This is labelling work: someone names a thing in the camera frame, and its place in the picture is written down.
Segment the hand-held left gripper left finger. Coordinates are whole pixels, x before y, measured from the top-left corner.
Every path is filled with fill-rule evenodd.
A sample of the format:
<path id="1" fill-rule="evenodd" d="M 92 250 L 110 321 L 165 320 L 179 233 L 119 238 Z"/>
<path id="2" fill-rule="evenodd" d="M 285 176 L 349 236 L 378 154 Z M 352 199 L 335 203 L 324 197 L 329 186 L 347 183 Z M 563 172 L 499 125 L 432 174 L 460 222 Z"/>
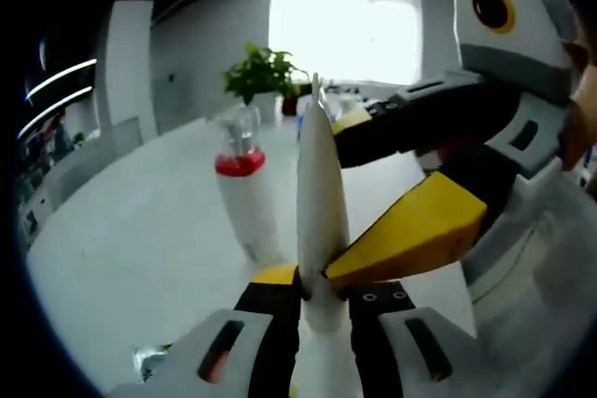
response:
<path id="1" fill-rule="evenodd" d="M 290 396 L 301 294 L 297 267 L 265 270 L 233 308 L 212 312 L 170 344 L 146 381 L 119 385 L 111 396 Z"/>

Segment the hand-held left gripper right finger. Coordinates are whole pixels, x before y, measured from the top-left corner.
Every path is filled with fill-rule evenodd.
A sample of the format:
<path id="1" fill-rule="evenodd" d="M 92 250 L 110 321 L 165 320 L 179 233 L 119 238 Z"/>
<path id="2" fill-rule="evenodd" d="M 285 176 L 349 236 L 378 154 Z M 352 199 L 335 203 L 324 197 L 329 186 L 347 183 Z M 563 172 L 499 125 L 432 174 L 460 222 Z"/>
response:
<path id="1" fill-rule="evenodd" d="M 366 397 L 483 397 L 485 361 L 474 337 L 399 281 L 351 287 L 351 346 Z"/>

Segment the person's right hand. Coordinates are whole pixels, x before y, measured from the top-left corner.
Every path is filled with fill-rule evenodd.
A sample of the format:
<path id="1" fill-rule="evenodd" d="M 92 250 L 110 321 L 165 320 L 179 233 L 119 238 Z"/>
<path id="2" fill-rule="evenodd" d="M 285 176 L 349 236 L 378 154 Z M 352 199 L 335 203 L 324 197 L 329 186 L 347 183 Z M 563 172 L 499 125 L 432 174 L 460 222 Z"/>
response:
<path id="1" fill-rule="evenodd" d="M 577 42 L 563 40 L 562 45 L 573 64 L 573 84 L 570 95 L 572 106 L 563 133 L 561 155 L 562 169 L 565 172 L 569 172 L 575 167 L 578 160 L 586 151 L 586 132 L 584 131 L 580 106 L 577 104 L 577 97 L 582 76 L 589 62 L 589 53 L 584 46 Z"/>

